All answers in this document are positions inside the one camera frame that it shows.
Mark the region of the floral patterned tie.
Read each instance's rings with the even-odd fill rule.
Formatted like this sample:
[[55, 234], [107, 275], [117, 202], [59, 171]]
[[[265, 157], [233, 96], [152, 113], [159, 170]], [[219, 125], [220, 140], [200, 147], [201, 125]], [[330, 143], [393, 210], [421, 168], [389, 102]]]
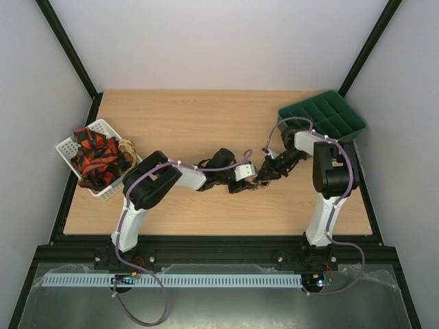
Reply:
[[260, 180], [257, 177], [252, 179], [246, 179], [246, 190], [257, 191], [267, 188], [270, 185], [271, 180], [263, 179]]

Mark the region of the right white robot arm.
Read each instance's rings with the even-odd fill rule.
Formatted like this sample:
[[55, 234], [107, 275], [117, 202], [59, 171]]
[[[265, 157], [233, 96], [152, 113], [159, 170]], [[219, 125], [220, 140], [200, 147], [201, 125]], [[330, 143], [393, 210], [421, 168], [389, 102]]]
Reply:
[[333, 243], [333, 229], [342, 206], [359, 184], [355, 150], [350, 141], [339, 142], [315, 130], [292, 127], [281, 133], [285, 151], [275, 154], [264, 147], [265, 160], [257, 182], [267, 185], [287, 177], [294, 167], [308, 158], [313, 160], [312, 182], [318, 194], [313, 219], [305, 231], [308, 246], [299, 251], [300, 263], [309, 269], [323, 260], [319, 247]]

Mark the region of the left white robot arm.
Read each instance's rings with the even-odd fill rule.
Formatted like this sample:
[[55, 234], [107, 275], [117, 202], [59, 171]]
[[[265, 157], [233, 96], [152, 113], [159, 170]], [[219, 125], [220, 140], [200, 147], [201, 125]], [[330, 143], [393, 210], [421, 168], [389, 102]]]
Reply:
[[123, 210], [111, 234], [115, 249], [125, 253], [137, 246], [138, 235], [147, 213], [157, 206], [175, 186], [207, 191], [216, 185], [246, 187], [257, 176], [249, 161], [252, 150], [238, 161], [232, 151], [221, 148], [212, 158], [185, 164], [155, 151], [123, 177]]

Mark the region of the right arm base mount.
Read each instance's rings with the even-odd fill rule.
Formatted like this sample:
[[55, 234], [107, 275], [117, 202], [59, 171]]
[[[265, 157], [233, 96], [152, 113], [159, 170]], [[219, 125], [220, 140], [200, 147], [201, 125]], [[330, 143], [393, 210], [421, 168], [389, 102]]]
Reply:
[[338, 270], [338, 262], [331, 248], [281, 249], [275, 253], [278, 268], [295, 272], [323, 272]]

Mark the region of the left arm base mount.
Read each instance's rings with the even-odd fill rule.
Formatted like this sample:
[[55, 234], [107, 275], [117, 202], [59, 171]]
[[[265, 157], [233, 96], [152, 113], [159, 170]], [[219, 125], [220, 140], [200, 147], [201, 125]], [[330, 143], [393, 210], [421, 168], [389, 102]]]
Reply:
[[[94, 250], [93, 269], [97, 271], [107, 271], [108, 273], [131, 273], [138, 271], [136, 267], [131, 267], [121, 262], [116, 255], [114, 245], [109, 248], [103, 247]], [[137, 253], [134, 249], [128, 252], [119, 252], [119, 256], [128, 263], [132, 263], [137, 267], [151, 269], [150, 263], [146, 262], [144, 255]]]

